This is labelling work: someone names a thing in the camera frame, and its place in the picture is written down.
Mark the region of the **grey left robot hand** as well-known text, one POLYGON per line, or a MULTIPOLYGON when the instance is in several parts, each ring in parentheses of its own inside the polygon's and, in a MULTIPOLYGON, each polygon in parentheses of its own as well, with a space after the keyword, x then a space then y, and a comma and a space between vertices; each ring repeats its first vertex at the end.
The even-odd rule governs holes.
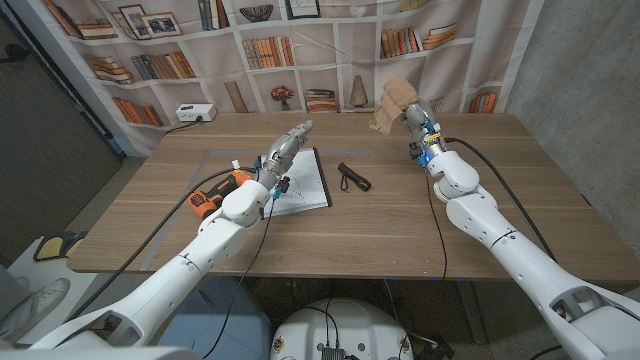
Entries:
POLYGON ((304 147, 314 122, 307 120, 278 138, 261 160, 257 182, 271 190, 279 179, 290 169, 299 150, 304 147))

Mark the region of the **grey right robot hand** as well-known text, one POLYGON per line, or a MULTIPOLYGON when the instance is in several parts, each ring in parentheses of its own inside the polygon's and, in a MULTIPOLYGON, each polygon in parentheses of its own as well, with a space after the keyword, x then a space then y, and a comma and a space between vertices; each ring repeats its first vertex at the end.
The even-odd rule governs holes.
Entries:
POLYGON ((411 103, 403 113, 411 142, 409 152, 413 160, 424 158, 426 162, 445 151, 439 123, 432 108, 423 100, 411 103))

